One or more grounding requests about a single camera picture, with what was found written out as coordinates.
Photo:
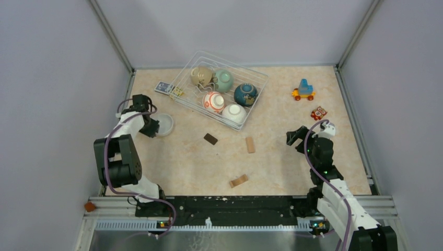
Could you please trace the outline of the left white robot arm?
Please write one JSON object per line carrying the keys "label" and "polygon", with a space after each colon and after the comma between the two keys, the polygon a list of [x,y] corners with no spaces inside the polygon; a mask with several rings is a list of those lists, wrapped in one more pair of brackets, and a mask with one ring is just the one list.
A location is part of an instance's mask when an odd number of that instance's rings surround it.
{"label": "left white robot arm", "polygon": [[143,94],[134,95],[132,104],[118,114],[119,122],[104,138],[94,141],[94,153],[100,183],[114,194],[135,197],[148,203],[155,216],[167,211],[161,187],[143,175],[142,164],[134,139],[140,133],[154,138],[160,122],[151,118],[157,112],[152,100]]}

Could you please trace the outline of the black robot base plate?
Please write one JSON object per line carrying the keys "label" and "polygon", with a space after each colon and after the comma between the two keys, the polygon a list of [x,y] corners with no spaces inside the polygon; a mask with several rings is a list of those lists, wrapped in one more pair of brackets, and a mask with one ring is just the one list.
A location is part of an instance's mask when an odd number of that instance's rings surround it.
{"label": "black robot base plate", "polygon": [[296,226],[324,219],[306,196],[175,196],[165,203],[139,202],[135,216],[173,226]]}

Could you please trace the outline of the orange patterned white bowl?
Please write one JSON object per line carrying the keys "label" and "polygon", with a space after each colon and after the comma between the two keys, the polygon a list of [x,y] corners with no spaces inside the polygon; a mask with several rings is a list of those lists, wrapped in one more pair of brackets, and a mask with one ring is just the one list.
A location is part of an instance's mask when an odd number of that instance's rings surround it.
{"label": "orange patterned white bowl", "polygon": [[225,108],[225,100],[219,92],[208,92],[203,97],[203,107],[220,114]]}

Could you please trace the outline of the plain white bowl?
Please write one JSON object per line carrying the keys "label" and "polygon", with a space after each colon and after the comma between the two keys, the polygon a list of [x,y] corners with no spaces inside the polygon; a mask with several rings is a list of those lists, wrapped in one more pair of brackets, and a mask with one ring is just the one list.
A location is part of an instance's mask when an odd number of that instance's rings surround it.
{"label": "plain white bowl", "polygon": [[157,136],[167,136],[172,132],[174,121],[171,115],[166,113],[159,113],[152,115],[152,118],[159,122],[159,130]]}

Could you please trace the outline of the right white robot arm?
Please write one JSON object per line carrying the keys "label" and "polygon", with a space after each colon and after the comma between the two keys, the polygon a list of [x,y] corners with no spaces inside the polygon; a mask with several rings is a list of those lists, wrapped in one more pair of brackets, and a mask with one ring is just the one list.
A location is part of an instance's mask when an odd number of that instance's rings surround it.
{"label": "right white robot arm", "polygon": [[306,208],[312,215],[323,215],[340,238],[342,250],[398,250],[396,232],[375,220],[350,192],[343,175],[333,164],[335,126],[327,120],[318,123],[320,132],[301,126],[286,133],[286,144],[303,154],[314,184],[307,194]]}

